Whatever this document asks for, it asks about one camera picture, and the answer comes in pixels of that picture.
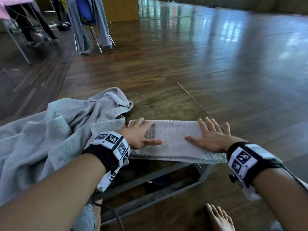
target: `chair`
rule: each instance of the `chair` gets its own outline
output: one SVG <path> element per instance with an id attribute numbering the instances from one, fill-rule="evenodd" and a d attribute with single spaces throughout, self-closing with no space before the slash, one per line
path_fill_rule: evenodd
<path id="1" fill-rule="evenodd" d="M 76 4 L 77 4 L 77 9 L 78 9 L 78 12 L 79 12 L 81 23 L 83 25 L 88 25 L 90 27 L 90 30 L 91 30 L 92 36 L 95 40 L 95 43 L 97 44 L 100 53 L 102 53 L 102 49 L 99 46 L 99 43 L 98 43 L 96 35 L 95 35 L 95 31 L 92 27 L 93 24 L 96 24 L 96 20 L 95 20 L 93 14 L 92 14 L 90 3 L 88 2 L 88 0 L 76 0 Z"/>

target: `gray towel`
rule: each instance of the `gray towel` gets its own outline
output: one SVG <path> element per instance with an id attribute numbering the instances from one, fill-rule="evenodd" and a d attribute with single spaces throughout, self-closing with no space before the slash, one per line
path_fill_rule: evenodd
<path id="1" fill-rule="evenodd" d="M 75 159 L 98 133 L 121 128 L 125 118 L 115 118 L 132 106 L 113 87 L 87 100 L 54 101 L 44 112 L 0 127 L 0 206 Z M 86 214 L 87 223 L 95 223 Z"/>
<path id="2" fill-rule="evenodd" d="M 201 138 L 198 122 L 156 120 L 146 134 L 146 138 L 160 138 L 164 142 L 159 146 L 147 146 L 132 150 L 131 159 L 152 159 L 183 161 L 189 163 L 225 163 L 226 155 L 201 149 L 186 140 L 185 135 Z"/>
<path id="3" fill-rule="evenodd" d="M 102 0 L 88 0 L 91 11 L 95 17 L 96 24 L 99 31 L 99 39 L 103 47 L 111 45 L 109 40 L 108 23 L 103 7 Z M 66 0 L 67 14 L 70 19 L 73 31 L 76 37 L 76 45 L 79 53 L 87 54 L 87 50 L 91 49 L 92 43 L 84 29 L 76 4 L 76 0 Z"/>

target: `crumpled towel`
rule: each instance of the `crumpled towel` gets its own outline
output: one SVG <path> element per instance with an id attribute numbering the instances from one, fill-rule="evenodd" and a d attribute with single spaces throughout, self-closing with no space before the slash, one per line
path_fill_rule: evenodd
<path id="1" fill-rule="evenodd" d="M 185 135 L 201 138 L 198 122 L 156 120 L 146 134 L 146 138 L 160 138 L 159 146 L 147 146 L 131 150 L 131 159 L 152 159 L 183 161 L 188 163 L 225 163 L 224 153 L 212 153 L 197 147 L 184 139 Z"/>
<path id="2" fill-rule="evenodd" d="M 100 132 L 120 129 L 125 118 L 115 118 L 132 106 L 113 87 L 87 100 L 54 101 L 44 112 L 0 127 L 0 206 L 81 155 Z M 92 231 L 95 217 L 87 210 L 78 218 L 84 225 L 74 231 Z"/>

